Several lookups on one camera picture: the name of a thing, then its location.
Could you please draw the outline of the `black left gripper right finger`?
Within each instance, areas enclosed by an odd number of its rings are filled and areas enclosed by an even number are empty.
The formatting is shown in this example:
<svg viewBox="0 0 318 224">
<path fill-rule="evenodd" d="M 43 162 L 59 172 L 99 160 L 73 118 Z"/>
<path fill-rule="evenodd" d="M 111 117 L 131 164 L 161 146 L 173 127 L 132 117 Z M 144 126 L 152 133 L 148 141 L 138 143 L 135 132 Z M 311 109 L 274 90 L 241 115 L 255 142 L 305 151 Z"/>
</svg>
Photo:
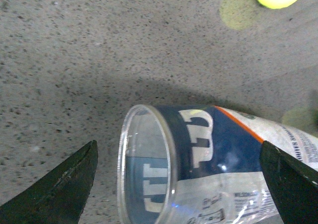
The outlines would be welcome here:
<svg viewBox="0 0 318 224">
<path fill-rule="evenodd" d="M 285 224 L 318 222 L 318 172 L 268 141 L 259 161 L 271 197 Z"/>
</svg>

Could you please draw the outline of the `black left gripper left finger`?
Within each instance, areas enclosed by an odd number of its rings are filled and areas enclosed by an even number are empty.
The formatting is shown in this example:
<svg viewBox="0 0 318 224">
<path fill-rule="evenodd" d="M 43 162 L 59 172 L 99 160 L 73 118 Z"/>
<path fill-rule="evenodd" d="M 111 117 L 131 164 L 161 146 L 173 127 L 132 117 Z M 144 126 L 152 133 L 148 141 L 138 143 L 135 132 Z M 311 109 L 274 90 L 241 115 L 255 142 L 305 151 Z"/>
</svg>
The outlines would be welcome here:
<svg viewBox="0 0 318 224">
<path fill-rule="evenodd" d="M 2 224 L 77 224 L 93 186 L 97 142 L 90 141 L 0 207 Z"/>
</svg>

